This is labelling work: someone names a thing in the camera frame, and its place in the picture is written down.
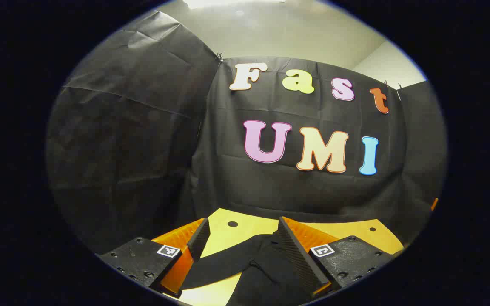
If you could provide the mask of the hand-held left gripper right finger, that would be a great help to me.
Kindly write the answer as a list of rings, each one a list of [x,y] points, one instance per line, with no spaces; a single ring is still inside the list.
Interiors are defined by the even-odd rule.
[[[356,235],[336,238],[287,217],[279,218],[277,232],[301,286],[314,299],[358,282],[395,258]]]

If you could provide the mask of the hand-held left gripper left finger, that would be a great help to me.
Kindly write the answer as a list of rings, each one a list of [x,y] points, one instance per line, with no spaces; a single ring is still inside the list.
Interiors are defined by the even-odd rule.
[[[210,233],[208,219],[201,218],[151,240],[133,238],[100,259],[150,289],[179,298]]]

